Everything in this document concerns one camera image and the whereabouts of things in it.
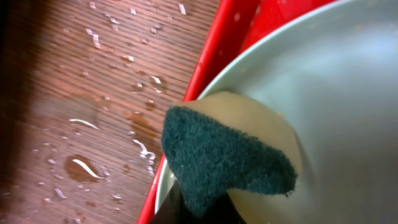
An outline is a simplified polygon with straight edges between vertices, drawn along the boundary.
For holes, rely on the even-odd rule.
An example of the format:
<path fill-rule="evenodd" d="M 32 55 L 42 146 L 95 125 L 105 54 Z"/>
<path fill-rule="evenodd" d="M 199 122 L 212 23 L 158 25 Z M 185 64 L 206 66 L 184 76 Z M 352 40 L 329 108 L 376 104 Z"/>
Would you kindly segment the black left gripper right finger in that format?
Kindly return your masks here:
<path fill-rule="evenodd" d="M 220 196 L 208 209 L 205 223 L 210 224 L 246 224 L 233 205 L 228 194 Z"/>

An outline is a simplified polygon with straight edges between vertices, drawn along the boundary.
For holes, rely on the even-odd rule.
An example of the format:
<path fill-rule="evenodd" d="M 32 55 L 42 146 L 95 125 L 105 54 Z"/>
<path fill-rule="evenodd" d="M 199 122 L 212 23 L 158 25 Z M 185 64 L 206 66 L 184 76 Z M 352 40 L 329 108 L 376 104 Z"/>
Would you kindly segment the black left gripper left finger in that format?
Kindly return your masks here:
<path fill-rule="evenodd" d="M 187 210 L 178 182 L 174 182 L 165 200 L 149 224 L 189 224 L 190 213 Z"/>

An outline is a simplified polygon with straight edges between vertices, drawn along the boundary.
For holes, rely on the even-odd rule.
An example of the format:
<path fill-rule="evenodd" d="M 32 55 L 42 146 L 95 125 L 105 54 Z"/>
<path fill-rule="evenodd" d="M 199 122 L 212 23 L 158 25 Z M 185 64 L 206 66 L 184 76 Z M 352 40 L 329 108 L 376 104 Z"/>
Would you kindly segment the green and yellow sponge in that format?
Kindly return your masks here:
<path fill-rule="evenodd" d="M 302 170 L 291 125 L 260 102 L 228 91 L 172 105 L 162 149 L 187 210 L 198 218 L 230 190 L 291 193 Z"/>

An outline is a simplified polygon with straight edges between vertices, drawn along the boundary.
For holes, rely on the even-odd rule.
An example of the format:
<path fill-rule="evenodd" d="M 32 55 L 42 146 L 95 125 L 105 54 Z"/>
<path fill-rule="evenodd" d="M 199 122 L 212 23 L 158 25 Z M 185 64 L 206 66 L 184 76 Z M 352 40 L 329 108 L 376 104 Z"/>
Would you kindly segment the white plate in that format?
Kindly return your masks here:
<path fill-rule="evenodd" d="M 278 28 L 195 100 L 228 91 L 286 120 L 295 190 L 230 190 L 259 223 L 397 222 L 397 2 L 336 1 Z"/>

